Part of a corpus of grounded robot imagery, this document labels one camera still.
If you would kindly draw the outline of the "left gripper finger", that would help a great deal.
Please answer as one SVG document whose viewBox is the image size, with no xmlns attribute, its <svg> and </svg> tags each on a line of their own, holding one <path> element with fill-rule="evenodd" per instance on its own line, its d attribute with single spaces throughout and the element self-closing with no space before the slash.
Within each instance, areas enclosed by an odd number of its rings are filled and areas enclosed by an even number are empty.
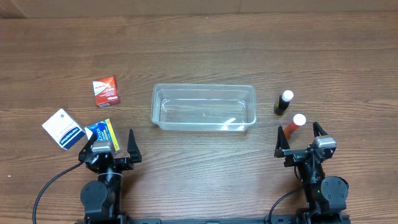
<svg viewBox="0 0 398 224">
<path fill-rule="evenodd" d="M 97 139 L 96 134 L 93 133 L 91 135 L 91 137 L 89 138 L 88 142 L 84 145 L 83 149 L 79 152 L 79 155 L 80 156 L 85 156 L 89 152 L 91 152 L 92 145 L 96 141 L 96 139 Z"/>
<path fill-rule="evenodd" d="M 139 148 L 136 144 L 133 130 L 129 130 L 128 142 L 127 142 L 127 152 L 130 157 L 142 157 Z"/>
</svg>

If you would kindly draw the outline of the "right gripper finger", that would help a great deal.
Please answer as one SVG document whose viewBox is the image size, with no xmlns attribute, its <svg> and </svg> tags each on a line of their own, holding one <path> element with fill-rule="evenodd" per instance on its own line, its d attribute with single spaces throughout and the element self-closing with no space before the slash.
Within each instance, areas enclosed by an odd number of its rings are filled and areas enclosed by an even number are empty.
<svg viewBox="0 0 398 224">
<path fill-rule="evenodd" d="M 283 127 L 279 126 L 277 130 L 277 143 L 275 150 L 278 151 L 283 149 L 290 149 L 290 146 L 287 137 L 284 133 Z"/>
<path fill-rule="evenodd" d="M 314 133 L 314 137 L 326 136 L 327 135 L 327 132 L 324 131 L 323 128 L 316 121 L 313 122 L 313 133 Z"/>
</svg>

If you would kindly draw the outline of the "orange bottle white cap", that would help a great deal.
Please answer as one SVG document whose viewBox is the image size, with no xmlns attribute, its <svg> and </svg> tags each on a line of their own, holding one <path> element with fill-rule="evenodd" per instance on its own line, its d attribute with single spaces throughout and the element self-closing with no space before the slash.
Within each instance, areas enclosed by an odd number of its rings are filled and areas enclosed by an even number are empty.
<svg viewBox="0 0 398 224">
<path fill-rule="evenodd" d="M 307 119 L 303 114 L 295 114 L 291 122 L 283 129 L 286 138 L 290 139 L 291 135 L 306 122 Z"/>
</svg>

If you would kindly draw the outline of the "blue yellow VapoDrops box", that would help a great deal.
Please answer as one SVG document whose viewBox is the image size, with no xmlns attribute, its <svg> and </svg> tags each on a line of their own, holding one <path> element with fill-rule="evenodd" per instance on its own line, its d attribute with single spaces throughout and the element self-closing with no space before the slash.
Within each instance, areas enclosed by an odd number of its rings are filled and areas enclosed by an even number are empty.
<svg viewBox="0 0 398 224">
<path fill-rule="evenodd" d="M 116 154 L 122 151 L 110 119 L 102 120 L 100 122 L 87 126 L 84 128 L 84 130 L 87 139 L 90 139 L 91 136 L 95 133 L 97 141 L 111 141 L 114 145 Z"/>
</svg>

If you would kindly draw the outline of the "dark bottle white cap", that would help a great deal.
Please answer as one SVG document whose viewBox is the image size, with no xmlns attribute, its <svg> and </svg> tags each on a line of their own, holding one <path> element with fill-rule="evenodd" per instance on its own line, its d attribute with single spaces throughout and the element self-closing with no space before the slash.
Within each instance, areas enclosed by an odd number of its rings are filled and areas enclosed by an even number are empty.
<svg viewBox="0 0 398 224">
<path fill-rule="evenodd" d="M 274 104 L 274 113 L 279 116 L 283 115 L 293 97 L 294 93 L 291 90 L 285 90 Z"/>
</svg>

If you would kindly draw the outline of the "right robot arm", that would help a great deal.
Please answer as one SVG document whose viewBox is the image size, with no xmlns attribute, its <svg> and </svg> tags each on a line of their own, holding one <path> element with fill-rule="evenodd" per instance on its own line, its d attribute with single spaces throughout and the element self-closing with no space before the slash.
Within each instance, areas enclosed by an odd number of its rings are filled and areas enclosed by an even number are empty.
<svg viewBox="0 0 398 224">
<path fill-rule="evenodd" d="M 292 150 L 283 128 L 278 127 L 274 156 L 284 158 L 285 167 L 293 167 L 301 186 L 282 196 L 271 207 L 266 223 L 350 223 L 346 209 L 349 184 L 338 176 L 327 177 L 322 162 L 332 158 L 336 141 L 317 123 L 313 123 L 314 140 L 306 149 Z M 299 208 L 294 215 L 275 215 L 276 206 L 288 196 L 303 191 L 307 207 Z"/>
</svg>

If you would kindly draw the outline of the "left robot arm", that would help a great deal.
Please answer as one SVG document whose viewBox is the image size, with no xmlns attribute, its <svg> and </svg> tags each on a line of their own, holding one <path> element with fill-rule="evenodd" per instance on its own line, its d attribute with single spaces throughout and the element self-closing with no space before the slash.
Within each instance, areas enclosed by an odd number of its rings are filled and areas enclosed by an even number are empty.
<svg viewBox="0 0 398 224">
<path fill-rule="evenodd" d="M 121 211 L 122 172 L 133 170 L 142 161 L 133 130 L 129 131 L 128 157 L 115 158 L 111 141 L 97 141 L 93 134 L 78 155 L 97 179 L 81 190 L 80 200 L 85 207 L 85 223 L 130 223 L 131 217 Z"/>
</svg>

